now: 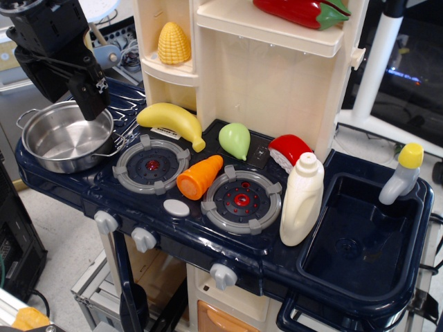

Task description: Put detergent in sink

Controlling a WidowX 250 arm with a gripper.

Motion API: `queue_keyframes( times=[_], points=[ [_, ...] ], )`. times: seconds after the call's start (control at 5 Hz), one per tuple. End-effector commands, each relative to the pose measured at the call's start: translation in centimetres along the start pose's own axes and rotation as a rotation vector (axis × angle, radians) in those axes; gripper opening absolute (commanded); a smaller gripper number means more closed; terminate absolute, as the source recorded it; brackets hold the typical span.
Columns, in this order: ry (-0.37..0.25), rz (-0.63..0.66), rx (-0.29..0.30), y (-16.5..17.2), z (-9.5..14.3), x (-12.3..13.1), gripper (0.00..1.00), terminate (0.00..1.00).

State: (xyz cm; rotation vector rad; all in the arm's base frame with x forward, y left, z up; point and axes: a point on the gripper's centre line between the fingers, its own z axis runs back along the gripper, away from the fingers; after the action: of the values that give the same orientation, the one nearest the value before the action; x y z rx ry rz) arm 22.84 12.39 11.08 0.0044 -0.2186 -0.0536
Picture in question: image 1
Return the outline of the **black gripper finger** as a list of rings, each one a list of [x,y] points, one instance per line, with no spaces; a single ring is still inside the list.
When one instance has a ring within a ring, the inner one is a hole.
[[[95,120],[110,104],[109,86],[104,77],[94,81],[76,73],[67,86],[87,121]]]

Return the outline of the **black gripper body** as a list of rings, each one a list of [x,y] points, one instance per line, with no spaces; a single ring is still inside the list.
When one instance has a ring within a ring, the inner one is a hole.
[[[70,92],[67,82],[76,73],[94,81],[104,77],[93,53],[86,47],[63,48],[46,57],[18,46],[15,57],[28,78],[52,102]]]

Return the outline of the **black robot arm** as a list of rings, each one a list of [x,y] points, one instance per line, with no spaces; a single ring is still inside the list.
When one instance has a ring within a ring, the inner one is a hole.
[[[85,44],[89,25],[78,1],[2,1],[20,67],[49,101],[71,93],[85,120],[109,105],[105,74]]]

